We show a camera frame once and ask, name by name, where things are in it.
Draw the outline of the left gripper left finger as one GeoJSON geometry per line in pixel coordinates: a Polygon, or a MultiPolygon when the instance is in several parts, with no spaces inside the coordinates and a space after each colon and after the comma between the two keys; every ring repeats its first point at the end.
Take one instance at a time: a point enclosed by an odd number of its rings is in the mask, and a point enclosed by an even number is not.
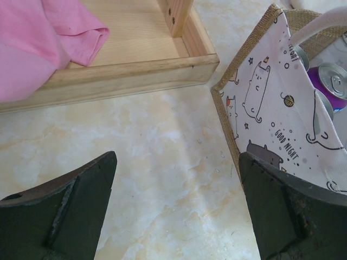
{"type": "Polygon", "coordinates": [[[1,199],[1,259],[94,259],[116,167],[109,151],[1,199]]]}

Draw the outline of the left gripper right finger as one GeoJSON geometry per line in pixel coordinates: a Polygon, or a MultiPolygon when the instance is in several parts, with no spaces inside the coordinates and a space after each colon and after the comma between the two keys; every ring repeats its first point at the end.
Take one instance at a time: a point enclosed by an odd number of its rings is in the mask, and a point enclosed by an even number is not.
{"type": "Polygon", "coordinates": [[[346,259],[346,195],[239,156],[261,259],[346,259]]]}

